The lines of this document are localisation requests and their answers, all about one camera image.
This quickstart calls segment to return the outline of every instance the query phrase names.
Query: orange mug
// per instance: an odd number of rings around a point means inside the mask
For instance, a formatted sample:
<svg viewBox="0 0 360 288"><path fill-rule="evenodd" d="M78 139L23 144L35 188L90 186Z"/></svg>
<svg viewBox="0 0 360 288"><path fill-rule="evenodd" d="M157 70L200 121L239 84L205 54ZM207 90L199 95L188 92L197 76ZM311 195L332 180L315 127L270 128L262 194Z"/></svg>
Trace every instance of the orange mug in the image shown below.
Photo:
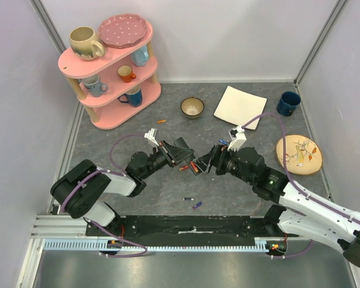
<svg viewBox="0 0 360 288"><path fill-rule="evenodd" d="M133 74L132 67L129 65L119 67L118 74L125 83L130 83L133 79L136 79L136 75Z"/></svg>

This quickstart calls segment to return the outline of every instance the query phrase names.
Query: beige mug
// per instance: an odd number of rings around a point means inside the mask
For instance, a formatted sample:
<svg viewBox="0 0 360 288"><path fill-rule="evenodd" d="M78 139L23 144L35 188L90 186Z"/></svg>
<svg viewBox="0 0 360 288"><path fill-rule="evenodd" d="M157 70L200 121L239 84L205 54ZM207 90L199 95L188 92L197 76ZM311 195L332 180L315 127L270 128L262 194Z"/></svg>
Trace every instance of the beige mug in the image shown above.
<svg viewBox="0 0 360 288"><path fill-rule="evenodd" d="M93 60L106 54L100 38L91 27L79 27L70 34L73 52L84 60Z"/></svg>

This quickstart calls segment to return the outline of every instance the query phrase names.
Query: painted plate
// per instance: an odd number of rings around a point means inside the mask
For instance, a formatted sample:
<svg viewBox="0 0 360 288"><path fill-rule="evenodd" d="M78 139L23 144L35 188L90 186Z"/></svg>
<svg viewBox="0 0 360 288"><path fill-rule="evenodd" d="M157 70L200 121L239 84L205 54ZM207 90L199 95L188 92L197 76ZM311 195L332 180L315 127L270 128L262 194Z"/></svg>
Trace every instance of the painted plate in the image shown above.
<svg viewBox="0 0 360 288"><path fill-rule="evenodd" d="M147 31L143 18L135 14L120 14L104 20L98 34L105 45L112 48L128 48L142 40Z"/></svg>
<svg viewBox="0 0 360 288"><path fill-rule="evenodd" d="M322 167L322 153L311 139L302 135L288 135L286 146L287 169L290 173L310 175L317 173ZM283 166L283 138L277 142L276 154Z"/></svg>

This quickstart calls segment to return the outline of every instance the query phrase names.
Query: ceramic bowl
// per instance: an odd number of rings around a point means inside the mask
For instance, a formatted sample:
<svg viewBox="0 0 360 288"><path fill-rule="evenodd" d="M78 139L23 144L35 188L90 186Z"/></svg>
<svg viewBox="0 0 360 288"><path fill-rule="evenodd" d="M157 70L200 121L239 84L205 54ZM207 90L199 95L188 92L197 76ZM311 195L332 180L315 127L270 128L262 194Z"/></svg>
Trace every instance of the ceramic bowl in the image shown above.
<svg viewBox="0 0 360 288"><path fill-rule="evenodd" d="M180 107L185 117L190 119L198 118L204 111L203 101L194 97L184 99Z"/></svg>

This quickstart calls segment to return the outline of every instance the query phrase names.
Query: pink shelf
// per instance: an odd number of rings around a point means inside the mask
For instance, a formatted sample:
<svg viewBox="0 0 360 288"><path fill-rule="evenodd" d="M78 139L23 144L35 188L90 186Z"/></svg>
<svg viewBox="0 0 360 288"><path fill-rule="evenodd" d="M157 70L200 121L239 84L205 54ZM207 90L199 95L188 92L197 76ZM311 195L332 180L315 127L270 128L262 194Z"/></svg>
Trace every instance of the pink shelf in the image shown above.
<svg viewBox="0 0 360 288"><path fill-rule="evenodd" d="M130 83L123 82L118 76L117 70L123 65L133 67L133 73L136 74L136 79L132 80ZM79 99L79 101L88 107L101 107L107 105L120 95L135 87L137 84L140 84L147 78L151 77L156 72L156 69L157 60L155 57L150 57L147 64L141 67L135 66L130 57L126 57L118 61L115 65L99 72L101 82L108 85L107 92L100 97L93 97L81 83L80 86L86 94L86 98L84 100Z"/></svg>
<svg viewBox="0 0 360 288"><path fill-rule="evenodd" d="M111 66L137 49L143 47L152 39L152 26L148 22L146 24L148 30L140 43L133 47L124 49L116 49L105 46L105 56L98 57L94 60L82 60L74 54L72 48L68 48L59 58L58 65L61 72L67 77L74 79L82 79L99 73L101 70Z"/></svg>
<svg viewBox="0 0 360 288"><path fill-rule="evenodd" d="M96 114L100 120L93 123L97 128L109 130L130 119L133 115L143 110L148 105L157 100L161 93L160 83L153 84L150 79L141 83L143 103L139 107L133 107L129 104L120 103L114 100L106 106L95 108Z"/></svg>

